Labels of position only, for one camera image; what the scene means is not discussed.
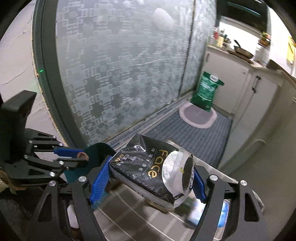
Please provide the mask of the walnut shell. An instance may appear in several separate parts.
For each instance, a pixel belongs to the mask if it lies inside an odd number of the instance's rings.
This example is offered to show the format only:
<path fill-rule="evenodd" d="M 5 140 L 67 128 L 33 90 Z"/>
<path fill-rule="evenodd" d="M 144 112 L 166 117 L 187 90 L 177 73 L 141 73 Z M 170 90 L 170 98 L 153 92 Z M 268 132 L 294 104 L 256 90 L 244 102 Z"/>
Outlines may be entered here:
<path fill-rule="evenodd" d="M 79 152 L 77 154 L 77 158 L 78 159 L 81 159 L 81 160 L 86 160 L 86 161 L 89 160 L 89 157 L 88 157 L 88 155 L 85 152 Z"/>

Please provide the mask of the teal trash bin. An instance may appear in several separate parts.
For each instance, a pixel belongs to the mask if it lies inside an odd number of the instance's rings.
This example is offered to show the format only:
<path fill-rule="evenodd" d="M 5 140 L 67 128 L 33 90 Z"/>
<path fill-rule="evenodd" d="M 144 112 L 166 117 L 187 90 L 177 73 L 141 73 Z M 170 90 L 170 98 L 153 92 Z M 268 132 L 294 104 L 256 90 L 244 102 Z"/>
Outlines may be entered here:
<path fill-rule="evenodd" d="M 93 144 L 84 151 L 89 157 L 88 166 L 73 171 L 65 171 L 64 174 L 68 183 L 73 183 L 80 176 L 87 176 L 93 168 L 101 166 L 107 156 L 116 154 L 116 151 L 106 143 Z"/>

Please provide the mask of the white kitchen cabinet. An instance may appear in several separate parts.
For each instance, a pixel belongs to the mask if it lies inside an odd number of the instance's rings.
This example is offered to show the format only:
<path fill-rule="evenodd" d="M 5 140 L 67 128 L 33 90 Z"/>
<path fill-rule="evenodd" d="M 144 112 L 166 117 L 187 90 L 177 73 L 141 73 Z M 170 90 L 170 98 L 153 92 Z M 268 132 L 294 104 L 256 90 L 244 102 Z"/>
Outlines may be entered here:
<path fill-rule="evenodd" d="M 207 47 L 202 71 L 224 83 L 213 101 L 214 126 L 225 132 L 215 165 L 236 169 L 267 144 L 292 103 L 295 81 L 283 70 L 262 67 L 212 46 Z"/>

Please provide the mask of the grey checked tablecloth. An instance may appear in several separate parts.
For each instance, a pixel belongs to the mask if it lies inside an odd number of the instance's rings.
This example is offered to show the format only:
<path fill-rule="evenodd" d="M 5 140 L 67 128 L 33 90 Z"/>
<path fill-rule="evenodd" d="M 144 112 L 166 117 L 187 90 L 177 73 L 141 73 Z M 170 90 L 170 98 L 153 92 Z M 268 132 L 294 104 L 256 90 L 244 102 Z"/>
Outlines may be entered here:
<path fill-rule="evenodd" d="M 191 193 L 177 209 L 163 213 L 122 184 L 94 215 L 106 240 L 190 240 L 204 208 Z"/>

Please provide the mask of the striped blue floor rug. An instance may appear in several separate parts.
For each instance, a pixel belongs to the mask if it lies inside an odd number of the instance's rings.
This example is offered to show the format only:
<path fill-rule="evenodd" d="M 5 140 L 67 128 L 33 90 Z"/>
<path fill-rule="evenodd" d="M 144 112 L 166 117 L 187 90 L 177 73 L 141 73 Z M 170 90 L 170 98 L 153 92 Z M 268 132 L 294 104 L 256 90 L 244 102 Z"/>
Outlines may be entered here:
<path fill-rule="evenodd" d="M 116 135 L 107 144 L 118 149 L 135 134 L 141 133 L 164 142 L 171 140 L 216 168 L 223 156 L 231 125 L 232 120 L 221 113 L 217 113 L 211 127 L 196 128 L 186 123 L 178 110 L 172 113 L 160 111 Z"/>

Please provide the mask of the oval grey floor mat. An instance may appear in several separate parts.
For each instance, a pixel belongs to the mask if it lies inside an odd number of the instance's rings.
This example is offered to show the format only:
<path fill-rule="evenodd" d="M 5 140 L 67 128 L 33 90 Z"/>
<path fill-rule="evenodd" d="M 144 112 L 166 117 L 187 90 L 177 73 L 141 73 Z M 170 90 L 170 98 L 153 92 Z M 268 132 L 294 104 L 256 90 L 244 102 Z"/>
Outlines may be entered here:
<path fill-rule="evenodd" d="M 217 119 L 213 108 L 207 112 L 188 101 L 180 106 L 179 115 L 187 124 L 200 129 L 210 128 Z"/>

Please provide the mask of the green rice bag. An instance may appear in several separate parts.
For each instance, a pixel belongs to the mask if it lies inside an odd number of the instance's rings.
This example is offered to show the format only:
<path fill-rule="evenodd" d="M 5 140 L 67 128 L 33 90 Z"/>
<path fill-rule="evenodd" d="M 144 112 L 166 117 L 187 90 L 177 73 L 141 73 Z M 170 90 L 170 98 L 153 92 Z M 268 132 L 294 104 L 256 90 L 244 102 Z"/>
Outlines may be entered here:
<path fill-rule="evenodd" d="M 204 71 L 198 88 L 190 100 L 191 104 L 209 112 L 212 107 L 215 91 L 219 86 L 224 86 L 224 82 Z"/>

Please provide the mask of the frosted patterned sliding door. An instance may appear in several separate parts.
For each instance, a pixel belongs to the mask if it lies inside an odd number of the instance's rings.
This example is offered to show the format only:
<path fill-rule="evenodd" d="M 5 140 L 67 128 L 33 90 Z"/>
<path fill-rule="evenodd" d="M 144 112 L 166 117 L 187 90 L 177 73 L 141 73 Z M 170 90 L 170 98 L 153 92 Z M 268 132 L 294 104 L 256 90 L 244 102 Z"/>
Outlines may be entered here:
<path fill-rule="evenodd" d="M 216 1 L 36 1 L 33 53 L 70 146 L 106 142 L 196 84 Z"/>

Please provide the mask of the frying pan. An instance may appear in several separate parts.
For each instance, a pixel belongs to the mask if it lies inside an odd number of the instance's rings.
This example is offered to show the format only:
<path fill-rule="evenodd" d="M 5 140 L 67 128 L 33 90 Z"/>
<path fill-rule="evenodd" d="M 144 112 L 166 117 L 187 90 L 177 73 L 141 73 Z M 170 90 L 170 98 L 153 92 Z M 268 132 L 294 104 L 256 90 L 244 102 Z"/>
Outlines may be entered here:
<path fill-rule="evenodd" d="M 245 49 L 242 49 L 241 45 L 238 43 L 237 40 L 234 40 L 234 42 L 236 44 L 236 46 L 234 46 L 234 51 L 237 54 L 240 54 L 240 55 L 244 56 L 247 59 L 252 59 L 254 57 L 254 55 L 252 53 L 246 51 Z"/>

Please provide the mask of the bottles on counter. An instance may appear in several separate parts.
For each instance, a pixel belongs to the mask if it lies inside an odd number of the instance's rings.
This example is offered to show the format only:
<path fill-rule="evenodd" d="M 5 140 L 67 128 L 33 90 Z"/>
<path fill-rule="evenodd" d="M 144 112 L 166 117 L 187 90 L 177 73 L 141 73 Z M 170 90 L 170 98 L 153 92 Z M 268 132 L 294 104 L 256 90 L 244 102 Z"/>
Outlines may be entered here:
<path fill-rule="evenodd" d="M 230 39 L 224 34 L 224 30 L 219 30 L 216 26 L 213 28 L 212 35 L 209 38 L 209 45 L 220 49 L 230 48 Z"/>

